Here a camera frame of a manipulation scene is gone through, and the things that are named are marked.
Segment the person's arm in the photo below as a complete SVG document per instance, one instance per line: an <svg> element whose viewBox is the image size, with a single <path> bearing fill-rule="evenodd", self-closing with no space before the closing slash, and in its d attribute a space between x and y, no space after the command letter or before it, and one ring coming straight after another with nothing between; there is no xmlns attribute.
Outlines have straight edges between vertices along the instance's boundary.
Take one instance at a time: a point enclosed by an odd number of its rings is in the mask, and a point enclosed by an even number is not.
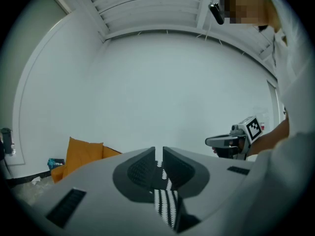
<svg viewBox="0 0 315 236"><path fill-rule="evenodd" d="M251 147L248 156L257 155L265 149L272 149L275 145L289 136L289 118L286 113L285 120L281 122L273 131L259 137Z"/></svg>

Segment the orange chair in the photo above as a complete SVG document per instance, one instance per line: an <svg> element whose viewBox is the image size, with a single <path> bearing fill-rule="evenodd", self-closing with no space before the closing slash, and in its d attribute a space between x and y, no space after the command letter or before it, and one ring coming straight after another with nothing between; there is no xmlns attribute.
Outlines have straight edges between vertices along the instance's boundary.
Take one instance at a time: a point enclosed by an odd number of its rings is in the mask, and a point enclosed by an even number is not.
<svg viewBox="0 0 315 236"><path fill-rule="evenodd" d="M120 154L118 151L103 146L103 143L87 143L70 137L65 165L53 169L51 176L54 183L57 183L85 164Z"/></svg>

